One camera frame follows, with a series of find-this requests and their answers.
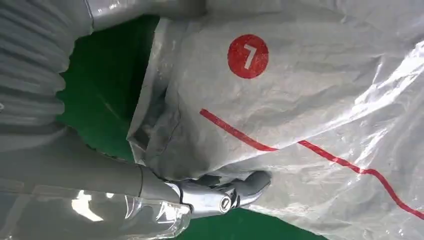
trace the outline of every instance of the white tarp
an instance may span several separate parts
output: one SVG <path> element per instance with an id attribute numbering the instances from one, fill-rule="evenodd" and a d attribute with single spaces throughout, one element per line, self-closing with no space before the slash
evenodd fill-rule
<path id="1" fill-rule="evenodd" d="M 424 2 L 305 2 L 161 20 L 136 160 L 176 180 L 269 171 L 248 208 L 331 240 L 424 239 Z"/>

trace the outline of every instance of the bolt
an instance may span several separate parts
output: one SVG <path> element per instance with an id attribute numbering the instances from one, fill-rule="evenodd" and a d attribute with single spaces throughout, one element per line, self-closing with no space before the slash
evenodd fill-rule
<path id="1" fill-rule="evenodd" d="M 231 199 L 228 196 L 225 196 L 222 198 L 220 206 L 219 206 L 221 212 L 226 213 L 231 208 Z"/>

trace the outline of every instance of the robotic arm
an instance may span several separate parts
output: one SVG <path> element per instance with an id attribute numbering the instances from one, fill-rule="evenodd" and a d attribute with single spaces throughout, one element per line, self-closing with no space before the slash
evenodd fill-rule
<path id="1" fill-rule="evenodd" d="M 171 238 L 191 218 L 252 203 L 270 184 L 265 172 L 221 186 L 166 181 L 87 148 L 55 121 L 64 111 L 58 73 L 74 41 L 141 13 L 202 12 L 190 0 L 166 2 L 0 3 L 0 240 Z"/>

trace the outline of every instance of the shiny plastic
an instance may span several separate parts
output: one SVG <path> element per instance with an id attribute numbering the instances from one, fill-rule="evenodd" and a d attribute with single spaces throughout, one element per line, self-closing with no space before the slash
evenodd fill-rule
<path id="1" fill-rule="evenodd" d="M 173 238 L 190 208 L 108 192 L 0 180 L 0 239 L 147 240 Z"/>
<path id="2" fill-rule="evenodd" d="M 230 2 L 221 14 L 255 6 Z M 269 171 L 271 186 L 248 209 L 330 240 L 423 239 L 424 2 L 261 2 L 284 4 L 189 22 L 182 39 L 169 35 L 175 23 L 159 23 L 156 36 L 167 38 L 153 46 L 179 48 L 152 50 L 140 95 L 150 101 L 132 122 L 150 138 L 135 156 L 170 179 Z M 228 62 L 243 35 L 268 50 L 264 72 L 250 79 Z M 161 58 L 171 54 L 177 60 Z M 160 117 L 139 114 L 161 102 L 152 83 L 163 79 Z"/>
<path id="3" fill-rule="evenodd" d="M 204 0 L 86 0 L 94 30 L 102 30 L 142 14 L 169 18 L 199 17 L 206 11 Z"/>

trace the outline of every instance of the red circle sticker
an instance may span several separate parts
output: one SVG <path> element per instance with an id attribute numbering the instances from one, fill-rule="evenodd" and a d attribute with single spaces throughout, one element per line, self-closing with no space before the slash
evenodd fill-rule
<path id="1" fill-rule="evenodd" d="M 244 79 L 252 79 L 265 71 L 268 65 L 268 47 L 262 38 L 246 34 L 237 37 L 229 45 L 228 66 Z"/>

